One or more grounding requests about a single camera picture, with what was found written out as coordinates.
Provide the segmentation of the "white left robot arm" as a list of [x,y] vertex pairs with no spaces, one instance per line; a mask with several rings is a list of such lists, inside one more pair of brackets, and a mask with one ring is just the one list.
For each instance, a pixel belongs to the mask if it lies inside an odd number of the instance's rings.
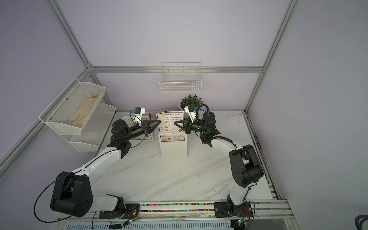
[[111,212],[124,215],[126,206],[123,197],[116,195],[94,195],[92,183],[112,164],[123,159],[133,146],[131,140],[141,135],[149,136],[160,120],[142,120],[129,127],[122,120],[112,124],[112,136],[107,148],[88,163],[71,171],[61,172],[51,182],[53,188],[50,209],[66,214],[68,218],[83,217],[89,212]]

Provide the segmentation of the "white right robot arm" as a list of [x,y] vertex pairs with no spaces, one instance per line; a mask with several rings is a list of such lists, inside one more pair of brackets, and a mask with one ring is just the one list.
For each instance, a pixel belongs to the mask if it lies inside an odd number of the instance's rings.
[[184,108],[188,118],[175,121],[174,124],[184,133],[195,132],[202,144],[215,148],[226,154],[230,160],[231,173],[236,184],[241,190],[233,190],[224,203],[225,211],[220,212],[220,203],[215,205],[218,210],[216,216],[254,217],[255,202],[247,201],[247,196],[252,187],[264,176],[264,170],[256,151],[252,145],[239,146],[231,139],[222,136],[216,128],[215,114],[206,104],[198,108],[189,105]]

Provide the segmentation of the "dim sum menu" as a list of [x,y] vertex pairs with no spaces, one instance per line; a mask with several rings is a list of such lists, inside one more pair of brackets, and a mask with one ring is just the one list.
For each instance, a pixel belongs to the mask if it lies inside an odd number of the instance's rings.
[[161,121],[159,124],[161,142],[185,141],[184,131],[174,124],[184,119],[183,111],[157,113],[156,118]]
[[[149,117],[148,116],[143,116],[142,117],[142,121],[143,120],[148,120]],[[123,120],[126,122],[126,124],[129,126],[129,127],[134,127],[135,124],[132,122],[131,118],[129,116],[125,116],[123,117]],[[139,141],[139,140],[150,140],[152,141],[153,140],[153,137],[152,137],[152,134],[150,134],[147,138],[144,138],[143,136],[140,136],[140,137],[136,137],[132,140],[136,140],[136,141]]]

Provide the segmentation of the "white acrylic menu holder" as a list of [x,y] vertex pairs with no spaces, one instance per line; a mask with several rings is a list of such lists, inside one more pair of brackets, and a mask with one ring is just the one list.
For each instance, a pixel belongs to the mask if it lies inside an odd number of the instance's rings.
[[150,127],[143,128],[139,126],[138,121],[133,122],[133,120],[130,117],[123,117],[123,120],[126,122],[126,124],[130,128],[130,136],[132,138],[130,140],[147,140],[147,141],[153,141],[152,133]]
[[181,135],[183,140],[169,140],[167,136],[161,134],[159,136],[159,144],[161,155],[164,160],[186,159],[188,157],[187,134]]

